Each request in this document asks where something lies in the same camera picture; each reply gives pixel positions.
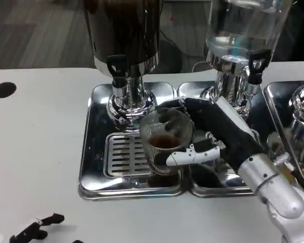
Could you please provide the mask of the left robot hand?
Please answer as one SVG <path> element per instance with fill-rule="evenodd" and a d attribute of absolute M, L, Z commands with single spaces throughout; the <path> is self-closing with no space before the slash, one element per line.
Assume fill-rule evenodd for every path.
<path fill-rule="evenodd" d="M 34 218 L 25 226 L 21 226 L 9 237 L 9 242 L 34 242 L 45 240 L 50 234 L 72 233 L 78 230 L 76 224 L 65 223 L 63 214 L 52 213 L 48 217 Z"/>

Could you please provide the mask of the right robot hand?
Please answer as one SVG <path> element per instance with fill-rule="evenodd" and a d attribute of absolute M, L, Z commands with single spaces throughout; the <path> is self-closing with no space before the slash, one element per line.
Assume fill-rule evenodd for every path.
<path fill-rule="evenodd" d="M 224 143 L 226 150 L 222 158 L 237 171 L 249 157 L 264 153 L 251 134 L 234 123 L 219 105 L 199 98 L 176 98 L 157 106 L 175 108 L 188 114 L 197 129 L 211 134 Z"/>

